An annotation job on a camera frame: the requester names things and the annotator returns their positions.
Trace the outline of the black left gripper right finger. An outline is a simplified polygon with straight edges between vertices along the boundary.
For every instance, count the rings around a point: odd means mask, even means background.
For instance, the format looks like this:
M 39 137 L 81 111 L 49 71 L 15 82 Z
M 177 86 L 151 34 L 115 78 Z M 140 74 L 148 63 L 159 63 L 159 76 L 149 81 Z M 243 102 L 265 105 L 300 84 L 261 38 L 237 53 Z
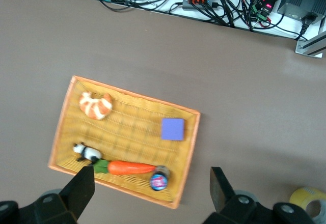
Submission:
M 235 214 L 240 202 L 221 167 L 210 169 L 210 196 L 217 214 Z

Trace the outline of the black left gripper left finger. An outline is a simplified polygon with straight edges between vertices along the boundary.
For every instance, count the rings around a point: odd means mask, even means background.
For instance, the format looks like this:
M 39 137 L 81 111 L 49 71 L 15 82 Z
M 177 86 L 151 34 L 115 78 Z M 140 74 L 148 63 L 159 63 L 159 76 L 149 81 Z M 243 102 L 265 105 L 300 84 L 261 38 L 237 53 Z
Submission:
M 79 219 L 95 192 L 94 168 L 84 166 L 60 191 L 68 211 Z

